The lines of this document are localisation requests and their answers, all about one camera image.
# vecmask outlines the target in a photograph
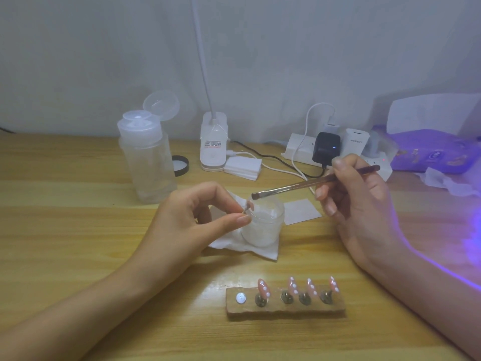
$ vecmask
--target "white paper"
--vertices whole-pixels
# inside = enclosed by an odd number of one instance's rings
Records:
[[[245,199],[242,199],[241,197],[233,193],[230,193],[230,194],[242,207],[245,207],[245,202],[246,202]],[[211,207],[211,213],[212,213],[212,220],[215,220],[225,215],[225,212],[217,209],[214,206]],[[213,241],[209,245],[209,247],[217,248],[217,249],[227,248],[227,249],[231,249],[233,251],[238,251],[238,252],[254,252],[257,255],[260,255],[262,257],[277,260],[277,256],[279,253],[279,239],[277,239],[276,242],[274,242],[268,247],[264,247],[264,248],[254,247],[252,244],[244,240],[244,238],[241,235],[241,228],[239,228]]]
[[[432,94],[393,101],[386,130],[389,134],[436,129],[458,134],[481,94]]]
[[[309,199],[291,201],[284,204],[284,223],[286,225],[320,218],[321,216]]]
[[[415,175],[418,175],[426,185],[447,189],[449,193],[454,196],[481,196],[479,191],[473,189],[471,185],[456,183],[441,171],[430,167],[428,167],[424,173],[416,173]]]

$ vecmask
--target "hand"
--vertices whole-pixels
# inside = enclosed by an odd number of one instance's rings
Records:
[[[227,215],[212,221],[209,205]],[[217,238],[251,222],[225,188],[204,182],[178,190],[159,206],[142,242],[126,266],[156,291],[183,273]]]
[[[389,189],[377,173],[361,176],[356,168],[368,164],[355,154],[332,160],[339,182],[316,189],[316,200],[337,222],[340,238],[359,267],[373,274],[392,255],[410,246],[394,211]]]

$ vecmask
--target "plastic bottle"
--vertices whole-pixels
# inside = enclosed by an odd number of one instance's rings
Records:
[[[119,144],[137,196],[145,204],[158,204],[177,189],[169,138],[162,132],[157,115],[134,110],[123,117],[117,123]]]

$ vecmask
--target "power adapter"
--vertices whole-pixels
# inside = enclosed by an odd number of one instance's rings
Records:
[[[332,159],[340,155],[340,136],[334,133],[321,132],[314,143],[312,160],[322,167],[332,166]]]

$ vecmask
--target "wooden table surface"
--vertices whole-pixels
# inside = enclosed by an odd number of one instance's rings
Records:
[[[254,145],[277,154],[280,148]],[[231,149],[241,147],[231,144]],[[297,181],[262,169],[252,182],[200,169],[199,143],[171,142],[190,160],[179,188],[216,180],[248,194]],[[271,159],[264,160],[281,167]],[[307,172],[318,172],[304,166]],[[424,186],[413,174],[389,180],[402,228],[414,247],[481,284],[481,200]],[[285,202],[308,190],[279,195]],[[117,140],[0,136],[0,329],[103,278],[134,251],[154,214],[130,183]],[[225,289],[288,276],[338,281],[344,318],[230,321]],[[279,259],[207,249],[176,282],[114,329],[87,359],[459,360],[466,356],[360,271],[326,217],[284,226]]]

